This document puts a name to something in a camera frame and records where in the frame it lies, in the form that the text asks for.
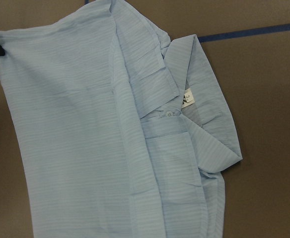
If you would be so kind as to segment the light blue button-up shirt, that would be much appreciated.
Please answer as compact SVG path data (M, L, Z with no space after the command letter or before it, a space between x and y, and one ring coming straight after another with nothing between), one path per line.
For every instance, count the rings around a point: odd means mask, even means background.
M36 238L222 237L242 155L196 35L96 0L0 46Z

